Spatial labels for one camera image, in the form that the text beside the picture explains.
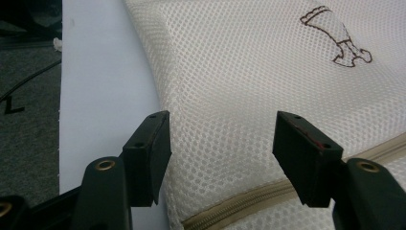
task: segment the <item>metal rivet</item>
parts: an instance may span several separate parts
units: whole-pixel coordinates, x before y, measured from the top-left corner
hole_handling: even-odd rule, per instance
[[[96,165],[96,170],[98,171],[107,171],[113,168],[116,165],[115,161],[112,160],[103,160]]]
[[[5,216],[12,208],[12,204],[9,202],[0,202],[0,218]]]
[[[366,171],[366,172],[370,172],[370,173],[378,173],[380,170],[377,166],[368,163],[366,161],[359,161],[356,163],[356,166],[358,166],[358,168]]]

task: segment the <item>mesh pillow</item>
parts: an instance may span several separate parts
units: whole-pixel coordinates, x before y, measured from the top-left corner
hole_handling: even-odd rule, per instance
[[[173,229],[225,199],[285,179],[271,153],[277,110],[306,117],[345,157],[406,130],[404,1],[126,4],[161,106],[171,113],[166,194]],[[277,206],[229,227],[332,226],[329,210],[318,218],[319,211],[298,211],[294,199]],[[295,215],[301,220],[288,224]]]

